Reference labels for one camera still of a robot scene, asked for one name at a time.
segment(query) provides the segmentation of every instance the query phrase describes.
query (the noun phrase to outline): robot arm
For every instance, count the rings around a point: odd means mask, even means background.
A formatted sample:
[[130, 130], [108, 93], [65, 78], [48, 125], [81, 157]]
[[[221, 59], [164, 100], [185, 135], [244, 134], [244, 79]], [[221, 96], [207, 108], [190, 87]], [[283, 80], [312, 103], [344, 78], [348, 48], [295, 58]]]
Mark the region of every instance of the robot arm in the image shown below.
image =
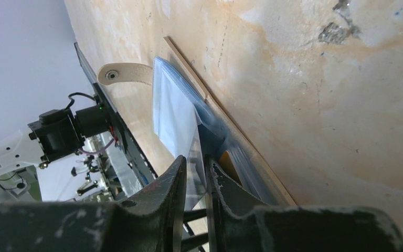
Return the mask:
[[50, 162], [75, 153], [84, 138], [109, 130], [107, 115], [99, 105], [76, 111], [51, 110], [0, 141], [0, 176], [30, 165], [44, 169]]
[[0, 141], [0, 176], [43, 161], [44, 151], [38, 141], [30, 139], [31, 131], [17, 131]]

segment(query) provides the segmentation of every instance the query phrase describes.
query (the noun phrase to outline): black cable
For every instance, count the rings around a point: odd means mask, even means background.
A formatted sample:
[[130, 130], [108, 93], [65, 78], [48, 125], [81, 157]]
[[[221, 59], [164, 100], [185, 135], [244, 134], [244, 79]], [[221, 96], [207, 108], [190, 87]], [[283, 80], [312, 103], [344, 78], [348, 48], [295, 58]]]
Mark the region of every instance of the black cable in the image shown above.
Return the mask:
[[7, 178], [7, 179], [4, 179], [4, 180], [0, 180], [0, 181], [7, 181], [7, 180], [11, 180], [11, 179], [12, 179], [12, 177], [14, 177], [16, 174], [17, 174], [17, 173], [15, 172], [15, 174], [13, 174], [11, 177], [9, 177], [9, 178]]
[[[21, 183], [24, 183], [24, 179], [19, 175], [19, 173], [15, 172], [15, 174], [13, 174], [13, 176], [15, 176], [16, 174], [18, 174], [19, 178], [22, 180]], [[1, 184], [0, 184], [0, 188], [1, 188], [2, 190], [5, 190], [5, 191], [18, 189], [18, 187], [14, 187], [14, 188], [5, 188], [5, 187], [3, 187]]]
[[0, 184], [0, 188], [1, 188], [2, 190], [5, 190], [5, 191], [18, 189], [17, 187], [15, 187], [15, 188], [5, 188], [5, 187], [3, 187], [1, 184]]
[[84, 97], [87, 97], [87, 98], [91, 99], [92, 101], [95, 101], [95, 98], [93, 96], [90, 96], [90, 95], [88, 95], [86, 93], [81, 93], [81, 92], [71, 93], [68, 96], [69, 99], [70, 99], [70, 102], [69, 102], [69, 104], [67, 105], [67, 107], [65, 109], [69, 109], [75, 103], [75, 99], [72, 98], [73, 96], [84, 96]]

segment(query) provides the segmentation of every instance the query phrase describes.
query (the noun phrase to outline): plywood surface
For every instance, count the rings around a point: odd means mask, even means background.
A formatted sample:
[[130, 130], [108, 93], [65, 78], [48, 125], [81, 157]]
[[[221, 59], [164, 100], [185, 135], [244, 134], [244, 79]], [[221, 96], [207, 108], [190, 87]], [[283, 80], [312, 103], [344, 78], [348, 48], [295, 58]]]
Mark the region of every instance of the plywood surface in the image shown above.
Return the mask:
[[[75, 1], [66, 5], [95, 71], [152, 65], [170, 36], [298, 204], [366, 205], [403, 232], [403, 1], [353, 0], [361, 33], [318, 41], [336, 1]], [[151, 134], [150, 86], [109, 94], [152, 165], [171, 155]]]
[[271, 167], [266, 163], [260, 153], [248, 138], [234, 124], [231, 118], [225, 113], [215, 100], [213, 94], [207, 89], [203, 81], [193, 71], [188, 61], [184, 58], [178, 48], [169, 37], [164, 37], [161, 41], [159, 56], [168, 60], [178, 72], [189, 81], [189, 84], [198, 91], [204, 102], [211, 108], [217, 118], [221, 119], [228, 127], [230, 134], [238, 141], [247, 157], [253, 163], [257, 174], [263, 178], [266, 188], [274, 195], [280, 206], [295, 206], [296, 203], [283, 186], [282, 182], [275, 175]]

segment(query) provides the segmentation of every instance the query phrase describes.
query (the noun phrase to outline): screw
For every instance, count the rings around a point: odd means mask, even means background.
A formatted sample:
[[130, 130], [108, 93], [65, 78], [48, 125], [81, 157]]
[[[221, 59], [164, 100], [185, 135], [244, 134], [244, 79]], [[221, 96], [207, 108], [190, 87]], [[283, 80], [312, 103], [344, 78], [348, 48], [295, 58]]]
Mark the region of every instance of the screw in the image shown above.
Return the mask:
[[115, 79], [116, 77], [118, 77], [118, 72], [115, 71], [115, 70], [110, 70], [110, 71], [108, 71], [108, 72], [105, 74], [105, 77], [106, 77], [108, 80], [113, 80], [113, 79]]
[[44, 163], [40, 163], [39, 164], [39, 168], [42, 170], [42, 169], [45, 169], [45, 168], [47, 168], [48, 167], [48, 163], [47, 162], [44, 162]]

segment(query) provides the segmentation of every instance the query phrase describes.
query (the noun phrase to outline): white wall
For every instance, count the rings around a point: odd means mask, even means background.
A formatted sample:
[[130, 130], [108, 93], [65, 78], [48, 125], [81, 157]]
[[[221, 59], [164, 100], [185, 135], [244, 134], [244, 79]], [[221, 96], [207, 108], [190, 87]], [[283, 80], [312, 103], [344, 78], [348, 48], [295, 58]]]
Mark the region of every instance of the white wall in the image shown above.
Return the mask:
[[[26, 129], [43, 112], [63, 108], [69, 93], [92, 91], [74, 42], [62, 0], [0, 0], [0, 139]], [[92, 104], [85, 98], [76, 100], [74, 109]], [[67, 200], [74, 195], [84, 182], [70, 181], [78, 159], [53, 162], [38, 174], [43, 199]]]

